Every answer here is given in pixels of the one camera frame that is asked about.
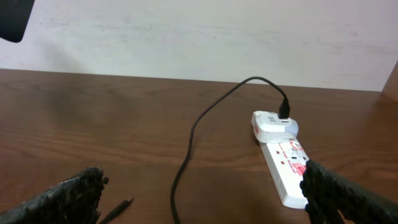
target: white power strip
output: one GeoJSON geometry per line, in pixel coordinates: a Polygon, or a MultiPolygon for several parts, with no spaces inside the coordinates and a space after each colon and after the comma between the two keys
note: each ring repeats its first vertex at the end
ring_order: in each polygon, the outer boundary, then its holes
{"type": "Polygon", "coordinates": [[[296,139],[297,122],[279,119],[276,113],[255,111],[251,123],[282,203],[290,208],[305,208],[308,202],[300,182],[309,158],[296,139]]]}

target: power strip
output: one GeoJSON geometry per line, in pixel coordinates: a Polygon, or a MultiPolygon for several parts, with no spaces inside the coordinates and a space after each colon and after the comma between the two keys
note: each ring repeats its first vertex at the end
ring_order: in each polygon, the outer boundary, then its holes
{"type": "Polygon", "coordinates": [[[254,135],[260,142],[282,204],[290,208],[305,208],[300,182],[309,160],[299,141],[297,122],[279,119],[276,113],[255,111],[252,116],[254,135]]]}

